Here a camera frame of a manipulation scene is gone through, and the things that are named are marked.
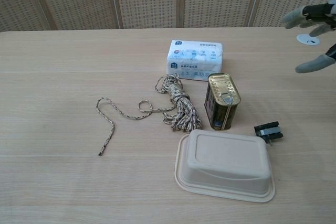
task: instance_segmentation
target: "black object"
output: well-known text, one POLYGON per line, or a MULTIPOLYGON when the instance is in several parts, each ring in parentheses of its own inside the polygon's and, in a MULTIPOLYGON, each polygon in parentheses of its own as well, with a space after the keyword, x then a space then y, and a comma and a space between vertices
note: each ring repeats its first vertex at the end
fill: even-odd
POLYGON ((267 144, 269 143, 270 145, 272 145, 271 140, 284 136, 280 131, 278 121, 255 126, 254 130, 257 136, 260 136, 267 144))

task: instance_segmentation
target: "table surface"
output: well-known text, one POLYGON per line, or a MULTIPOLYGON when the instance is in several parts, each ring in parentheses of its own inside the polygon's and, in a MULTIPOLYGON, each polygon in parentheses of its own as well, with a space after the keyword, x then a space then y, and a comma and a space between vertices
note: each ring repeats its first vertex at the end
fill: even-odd
MULTIPOLYGON (((296 41, 295 28, 180 28, 28 31, 0 34, 0 223, 334 223, 336 69, 297 74, 296 65, 334 44, 296 41), (279 121, 268 146, 276 195, 265 204, 203 196, 174 179, 177 145, 162 114, 141 121, 95 110, 109 97, 134 115, 149 99, 172 39, 224 44, 223 71, 242 102, 227 132, 255 135, 279 121)), ((182 80, 204 123, 207 83, 182 80)))

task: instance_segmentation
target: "tin can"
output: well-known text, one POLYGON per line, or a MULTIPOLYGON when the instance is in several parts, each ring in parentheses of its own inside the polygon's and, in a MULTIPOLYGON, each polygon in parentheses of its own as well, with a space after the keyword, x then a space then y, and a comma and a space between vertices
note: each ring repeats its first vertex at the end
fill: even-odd
POLYGON ((239 103, 240 95, 230 75, 209 75, 204 107, 213 129, 222 131, 231 128, 239 103))

